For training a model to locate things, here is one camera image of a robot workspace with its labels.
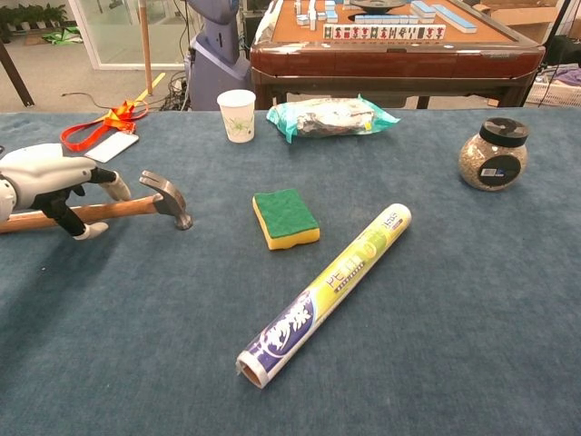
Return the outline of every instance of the hammer head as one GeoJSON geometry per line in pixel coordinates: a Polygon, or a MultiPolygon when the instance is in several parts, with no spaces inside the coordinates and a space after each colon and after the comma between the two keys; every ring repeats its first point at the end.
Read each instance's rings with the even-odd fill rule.
{"type": "Polygon", "coordinates": [[[157,191],[158,198],[153,201],[157,212],[174,216],[175,225],[180,230],[192,227],[192,217],[185,212],[182,193],[169,180],[151,171],[143,171],[139,182],[157,191]]]}

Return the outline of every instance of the cling film roll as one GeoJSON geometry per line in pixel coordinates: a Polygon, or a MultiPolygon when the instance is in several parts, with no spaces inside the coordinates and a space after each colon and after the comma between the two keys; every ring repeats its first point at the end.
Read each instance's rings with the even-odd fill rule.
{"type": "Polygon", "coordinates": [[[392,204],[260,332],[236,359],[236,368],[263,388],[408,228],[411,213],[392,204]]]}

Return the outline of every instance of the cardboard box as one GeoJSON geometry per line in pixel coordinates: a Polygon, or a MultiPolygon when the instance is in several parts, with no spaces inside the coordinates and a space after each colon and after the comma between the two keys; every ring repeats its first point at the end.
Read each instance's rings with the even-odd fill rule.
{"type": "Polygon", "coordinates": [[[581,39],[581,18],[577,18],[569,31],[569,38],[581,39]]]}
{"type": "Polygon", "coordinates": [[[556,7],[495,9],[489,5],[475,5],[474,9],[483,14],[490,15],[499,23],[507,25],[511,29],[540,44],[545,42],[548,27],[555,22],[556,16],[558,15],[558,9],[556,7]]]}

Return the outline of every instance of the red lanyard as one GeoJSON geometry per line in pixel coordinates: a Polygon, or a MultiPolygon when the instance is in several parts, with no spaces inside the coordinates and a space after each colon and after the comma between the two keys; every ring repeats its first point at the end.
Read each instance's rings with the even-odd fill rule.
{"type": "Polygon", "coordinates": [[[121,132],[132,134],[137,128],[137,125],[135,125],[134,121],[143,118],[149,111],[147,103],[143,102],[143,104],[145,104],[145,109],[134,114],[133,110],[136,107],[136,102],[126,100],[121,106],[110,109],[109,113],[102,116],[101,118],[91,121],[90,123],[77,124],[67,128],[61,133],[61,142],[72,152],[78,153],[91,148],[97,142],[97,140],[110,129],[117,129],[121,132]],[[82,141],[78,143],[71,143],[67,140],[71,134],[88,129],[89,127],[96,124],[100,124],[99,127],[94,129],[89,134],[89,136],[87,136],[82,141]]]}

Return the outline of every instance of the wooden pole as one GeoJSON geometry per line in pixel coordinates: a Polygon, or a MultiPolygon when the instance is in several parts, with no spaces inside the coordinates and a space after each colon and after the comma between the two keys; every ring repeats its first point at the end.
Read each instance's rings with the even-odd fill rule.
{"type": "Polygon", "coordinates": [[[147,26],[146,0],[139,0],[139,21],[142,26],[143,61],[145,63],[145,81],[147,82],[147,93],[152,95],[152,60],[150,58],[149,51],[149,28],[147,26]]]}

